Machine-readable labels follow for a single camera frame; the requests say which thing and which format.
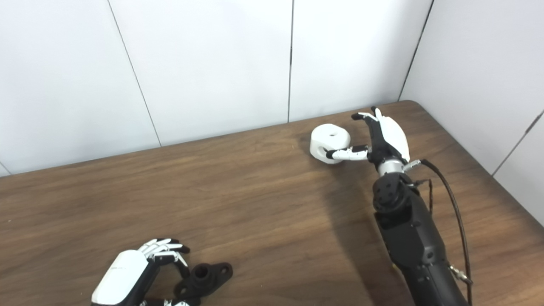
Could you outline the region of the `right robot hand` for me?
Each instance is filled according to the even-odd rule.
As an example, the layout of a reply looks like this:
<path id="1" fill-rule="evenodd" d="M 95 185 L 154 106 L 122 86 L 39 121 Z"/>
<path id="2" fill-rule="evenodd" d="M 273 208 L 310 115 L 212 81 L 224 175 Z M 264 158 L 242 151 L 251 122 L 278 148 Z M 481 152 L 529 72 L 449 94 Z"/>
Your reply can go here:
<path id="1" fill-rule="evenodd" d="M 326 150 L 325 156 L 332 160 L 367 160 L 375 166 L 396 159 L 406 165 L 410 161 L 408 140 L 400 125 L 391 117 L 383 116 L 375 106 L 372 113 L 359 112 L 352 120 L 363 120 L 369 129 L 371 145 L 356 145 L 338 150 Z"/>

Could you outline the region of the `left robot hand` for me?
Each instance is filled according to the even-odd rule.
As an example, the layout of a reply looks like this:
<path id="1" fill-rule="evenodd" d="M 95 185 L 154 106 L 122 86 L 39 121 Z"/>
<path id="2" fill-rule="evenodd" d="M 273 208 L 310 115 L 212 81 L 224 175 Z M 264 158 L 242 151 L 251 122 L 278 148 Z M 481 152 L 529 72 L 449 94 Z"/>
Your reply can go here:
<path id="1" fill-rule="evenodd" d="M 200 306 L 200 298 L 146 298 L 161 266 L 174 264 L 182 278 L 190 275 L 182 254 L 189 247 L 172 238 L 155 238 L 138 249 L 120 252 L 91 295 L 92 306 Z"/>

